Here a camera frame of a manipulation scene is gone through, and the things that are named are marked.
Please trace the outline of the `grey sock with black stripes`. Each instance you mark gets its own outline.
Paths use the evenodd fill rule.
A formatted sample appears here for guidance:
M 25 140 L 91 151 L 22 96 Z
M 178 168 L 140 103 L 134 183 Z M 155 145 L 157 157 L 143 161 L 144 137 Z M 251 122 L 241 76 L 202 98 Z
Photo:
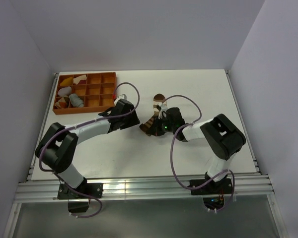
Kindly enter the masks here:
M 73 107 L 75 108 L 84 107 L 84 100 L 81 99 L 77 94 L 70 94 L 69 99 Z

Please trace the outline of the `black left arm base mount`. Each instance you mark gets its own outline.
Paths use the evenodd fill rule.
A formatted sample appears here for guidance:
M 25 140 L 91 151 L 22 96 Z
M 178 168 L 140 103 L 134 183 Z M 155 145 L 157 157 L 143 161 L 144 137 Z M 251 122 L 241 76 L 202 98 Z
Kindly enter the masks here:
M 70 215 L 78 218 L 90 218 L 98 215 L 103 204 L 100 200 L 103 193 L 103 183 L 88 183 L 84 180 L 81 185 L 76 189 L 71 188 L 67 183 L 61 183 L 59 185 L 59 191 L 57 195 L 58 200 L 68 200 L 68 212 Z M 99 203 L 98 210 L 90 215 L 83 215 L 89 209 L 91 201 L 95 200 Z

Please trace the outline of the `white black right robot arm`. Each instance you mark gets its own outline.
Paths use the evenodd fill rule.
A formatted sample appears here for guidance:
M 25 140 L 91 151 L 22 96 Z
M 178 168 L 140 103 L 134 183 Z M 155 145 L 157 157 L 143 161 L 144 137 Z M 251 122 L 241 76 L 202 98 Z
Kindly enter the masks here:
M 210 193 L 218 192 L 232 159 L 246 143 L 244 134 L 224 114 L 203 122 L 186 123 L 177 107 L 159 106 L 158 111 L 146 134 L 162 136 L 172 133 L 181 142 L 205 139 L 214 153 L 206 172 L 205 188 Z

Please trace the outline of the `brown striped sock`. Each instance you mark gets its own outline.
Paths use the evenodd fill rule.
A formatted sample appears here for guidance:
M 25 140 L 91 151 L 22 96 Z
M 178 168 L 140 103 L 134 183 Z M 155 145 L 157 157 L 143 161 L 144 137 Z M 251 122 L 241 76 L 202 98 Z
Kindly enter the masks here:
M 145 123 L 140 124 L 139 128 L 147 136 L 162 136 L 165 132 L 161 128 L 161 122 L 158 119 L 159 109 L 157 108 L 165 100 L 162 94 L 156 94 L 153 97 L 153 116 Z

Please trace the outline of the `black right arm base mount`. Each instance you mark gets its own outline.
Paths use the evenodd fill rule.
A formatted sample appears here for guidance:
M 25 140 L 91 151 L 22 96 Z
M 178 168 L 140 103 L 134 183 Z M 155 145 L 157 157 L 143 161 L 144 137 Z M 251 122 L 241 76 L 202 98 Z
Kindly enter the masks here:
M 191 190 L 192 196 L 202 196 L 203 203 L 207 209 L 218 211 L 225 206 L 225 195 L 233 195 L 235 189 L 235 179 L 228 178 L 227 175 L 218 182 L 211 181 L 202 188 Z

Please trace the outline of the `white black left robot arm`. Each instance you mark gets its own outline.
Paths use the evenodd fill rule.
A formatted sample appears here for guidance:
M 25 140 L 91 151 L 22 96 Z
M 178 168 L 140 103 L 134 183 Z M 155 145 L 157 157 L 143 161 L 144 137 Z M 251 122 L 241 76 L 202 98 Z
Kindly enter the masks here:
M 71 195 L 81 198 L 87 192 L 87 181 L 73 165 L 76 147 L 96 136 L 123 130 L 139 123 L 135 106 L 126 99 L 119 99 L 114 107 L 99 113 L 92 120 L 69 126 L 53 123 L 35 150 L 40 169 L 53 172 L 68 184 Z M 49 169 L 44 169 L 42 164 L 47 165 Z

